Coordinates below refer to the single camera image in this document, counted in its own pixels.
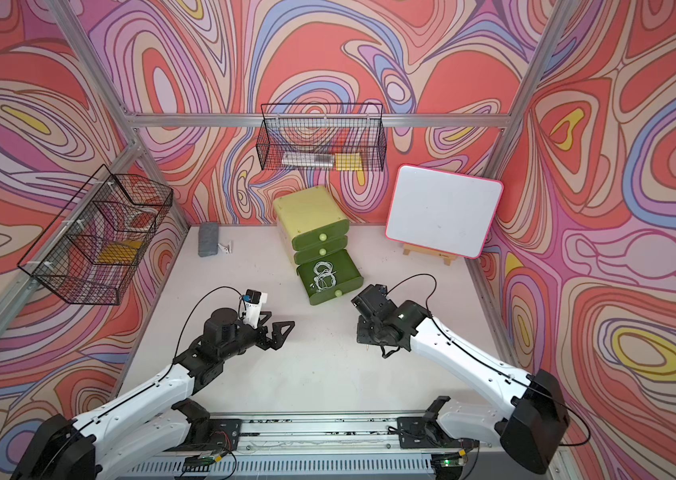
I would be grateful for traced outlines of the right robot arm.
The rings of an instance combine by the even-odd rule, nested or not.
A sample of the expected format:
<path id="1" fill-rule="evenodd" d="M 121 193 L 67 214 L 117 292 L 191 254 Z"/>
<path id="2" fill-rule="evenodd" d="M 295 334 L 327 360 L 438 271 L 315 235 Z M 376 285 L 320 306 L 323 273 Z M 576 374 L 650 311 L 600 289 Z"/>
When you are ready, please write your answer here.
<path id="1" fill-rule="evenodd" d="M 483 408 L 438 397 L 423 415 L 398 419 L 394 431 L 402 448 L 469 452 L 498 443 L 526 470 L 548 472 L 571 423 L 571 410 L 552 373 L 529 373 L 489 355 L 426 307 L 412 300 L 396 305 L 384 285 L 369 285 L 352 303 L 359 312 L 359 343 L 380 347 L 384 358 L 401 350 L 427 358 L 489 403 Z"/>

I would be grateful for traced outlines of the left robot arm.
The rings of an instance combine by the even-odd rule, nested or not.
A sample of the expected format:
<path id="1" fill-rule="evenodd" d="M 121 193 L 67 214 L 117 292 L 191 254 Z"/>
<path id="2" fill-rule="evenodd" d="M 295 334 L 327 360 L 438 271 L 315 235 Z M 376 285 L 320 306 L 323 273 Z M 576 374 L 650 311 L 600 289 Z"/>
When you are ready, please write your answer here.
<path id="1" fill-rule="evenodd" d="M 206 320 L 203 332 L 153 378 L 72 419 L 44 421 L 12 473 L 14 479 L 116 479 L 150 457 L 182 444 L 207 412 L 192 396 L 210 385 L 227 360 L 257 347 L 280 349 L 295 324 L 263 311 L 250 325 L 233 308 Z"/>

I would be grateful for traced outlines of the green yellow drawer cabinet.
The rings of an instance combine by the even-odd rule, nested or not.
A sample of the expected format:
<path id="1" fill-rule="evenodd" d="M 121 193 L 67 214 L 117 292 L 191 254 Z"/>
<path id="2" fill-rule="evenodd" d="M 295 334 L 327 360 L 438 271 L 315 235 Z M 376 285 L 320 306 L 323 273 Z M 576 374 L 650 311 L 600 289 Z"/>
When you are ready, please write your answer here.
<path id="1" fill-rule="evenodd" d="M 363 286 L 364 277 L 347 250 L 350 220 L 326 187 L 287 194 L 273 206 L 310 305 L 338 299 Z M 334 288 L 321 292 L 312 286 L 313 268 L 319 261 L 331 262 L 337 279 Z"/>

